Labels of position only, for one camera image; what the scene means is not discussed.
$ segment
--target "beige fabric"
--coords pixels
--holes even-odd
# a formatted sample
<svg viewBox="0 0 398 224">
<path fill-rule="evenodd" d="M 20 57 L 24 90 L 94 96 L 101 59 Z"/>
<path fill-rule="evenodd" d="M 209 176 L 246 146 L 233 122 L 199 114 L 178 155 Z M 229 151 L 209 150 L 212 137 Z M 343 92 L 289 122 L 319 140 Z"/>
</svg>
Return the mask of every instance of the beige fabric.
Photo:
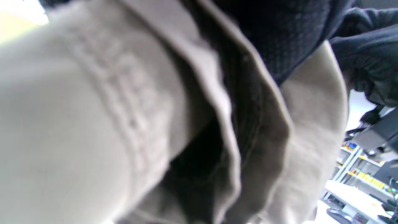
<svg viewBox="0 0 398 224">
<path fill-rule="evenodd" d="M 345 84 L 329 43 L 304 62 L 281 91 L 294 132 L 281 184 L 260 216 L 265 223 L 300 224 L 311 215 L 332 174 L 347 120 Z"/>
<path fill-rule="evenodd" d="M 98 224 L 127 214 L 128 223 L 188 223 L 178 200 L 155 186 L 214 116 L 228 161 L 216 177 L 214 223 L 231 206 L 239 217 L 265 206 L 260 216 L 268 223 L 306 218 L 330 173 L 347 112 L 330 47 L 324 44 L 280 91 L 237 26 L 210 1 L 198 2 L 249 54 L 245 60 L 269 93 L 270 125 L 261 139 L 267 147 L 252 157 L 262 166 L 249 165 L 253 178 L 243 180 L 244 192 L 252 187 L 262 195 L 240 194 L 218 54 L 188 11 L 177 0 L 92 0 L 54 12 L 50 25 L 0 47 L 1 223 Z M 178 70 L 171 51 L 192 73 Z M 282 136 L 272 135 L 278 124 Z M 281 150 L 272 154 L 274 148 Z"/>
</svg>

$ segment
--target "sleeve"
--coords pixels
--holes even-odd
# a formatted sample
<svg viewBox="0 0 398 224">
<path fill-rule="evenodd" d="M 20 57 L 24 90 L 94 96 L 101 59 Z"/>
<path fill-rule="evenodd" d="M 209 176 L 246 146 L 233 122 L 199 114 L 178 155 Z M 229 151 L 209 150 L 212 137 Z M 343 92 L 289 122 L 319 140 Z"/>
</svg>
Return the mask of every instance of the sleeve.
<svg viewBox="0 0 398 224">
<path fill-rule="evenodd" d="M 398 8 L 377 10 L 352 8 L 348 10 L 334 37 L 359 35 L 398 23 Z"/>
</svg>

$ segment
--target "store shelf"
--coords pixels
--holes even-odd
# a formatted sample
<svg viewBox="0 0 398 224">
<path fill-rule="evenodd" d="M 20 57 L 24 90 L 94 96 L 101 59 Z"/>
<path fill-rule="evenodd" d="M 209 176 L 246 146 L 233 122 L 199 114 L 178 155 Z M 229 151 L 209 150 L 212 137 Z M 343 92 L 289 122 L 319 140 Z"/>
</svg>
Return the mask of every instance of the store shelf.
<svg viewBox="0 0 398 224">
<path fill-rule="evenodd" d="M 390 194 L 390 193 L 388 193 L 387 191 L 384 191 L 384 190 L 382 190 L 382 189 L 376 187 L 374 184 L 372 184 L 372 183 L 366 181 L 365 179 L 360 178 L 359 176 L 355 175 L 354 173 L 348 172 L 348 174 L 351 175 L 352 177 L 354 177 L 355 179 L 361 181 L 362 183 L 364 183 L 364 184 L 370 186 L 371 188 L 377 190 L 378 192 L 380 192 L 380 193 L 382 193 L 382 194 L 384 194 L 384 195 L 390 197 L 391 199 L 394 199 L 394 196 L 393 196 L 392 194 Z"/>
<path fill-rule="evenodd" d="M 340 149 L 343 150 L 343 151 L 345 151 L 345 152 L 348 152 L 348 153 L 350 153 L 350 154 L 353 152 L 352 150 L 349 150 L 349 149 L 346 148 L 346 147 L 341 147 Z"/>
<path fill-rule="evenodd" d="M 381 167 L 381 166 L 382 166 L 380 163 L 376 163 L 375 161 L 373 161 L 373 160 L 371 160 L 371 159 L 368 159 L 368 158 L 366 158 L 366 157 L 363 156 L 363 155 L 360 155 L 359 158 L 361 158 L 361 159 L 365 160 L 366 162 L 368 162 L 368 163 L 370 163 L 370 164 L 372 164 L 372 165 L 375 165 L 375 166 L 377 166 L 377 167 Z"/>
</svg>

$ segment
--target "yellow product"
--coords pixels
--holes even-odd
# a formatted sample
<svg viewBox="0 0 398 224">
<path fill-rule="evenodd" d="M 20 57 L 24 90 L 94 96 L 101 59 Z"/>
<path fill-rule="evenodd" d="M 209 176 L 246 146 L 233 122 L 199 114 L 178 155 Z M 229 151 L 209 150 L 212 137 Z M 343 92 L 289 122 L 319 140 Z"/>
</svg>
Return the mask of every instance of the yellow product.
<svg viewBox="0 0 398 224">
<path fill-rule="evenodd" d="M 359 172 L 358 177 L 363 178 L 365 176 L 365 173 Z"/>
<path fill-rule="evenodd" d="M 364 179 L 366 180 L 366 181 L 368 181 L 368 182 L 372 182 L 372 180 L 373 180 L 373 177 L 371 177 L 371 176 L 369 176 L 368 174 L 366 174 L 365 175 L 365 177 L 364 177 Z"/>
</svg>

